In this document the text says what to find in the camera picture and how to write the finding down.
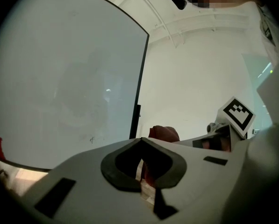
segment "white ceiling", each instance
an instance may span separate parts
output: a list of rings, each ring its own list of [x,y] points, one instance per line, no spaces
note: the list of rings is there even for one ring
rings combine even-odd
[[[179,10],[171,0],[109,0],[132,16],[150,34],[149,43],[172,35],[178,44],[182,35],[200,29],[235,29],[246,30],[249,16],[240,7],[224,9],[197,8],[188,3],[184,10]]]

